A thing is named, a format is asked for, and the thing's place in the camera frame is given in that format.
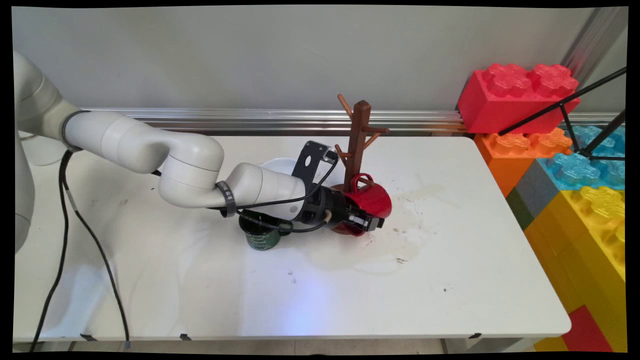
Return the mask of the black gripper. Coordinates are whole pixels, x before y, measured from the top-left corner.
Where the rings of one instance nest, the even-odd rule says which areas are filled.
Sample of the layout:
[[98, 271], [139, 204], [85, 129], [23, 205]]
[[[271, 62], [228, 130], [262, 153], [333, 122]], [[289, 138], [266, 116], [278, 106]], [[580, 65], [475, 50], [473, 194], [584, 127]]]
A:
[[386, 219], [348, 206], [342, 192], [326, 186], [320, 186], [302, 205], [301, 223], [308, 226], [304, 228], [306, 232], [323, 227], [333, 229], [345, 221], [350, 233], [365, 233], [382, 228]]

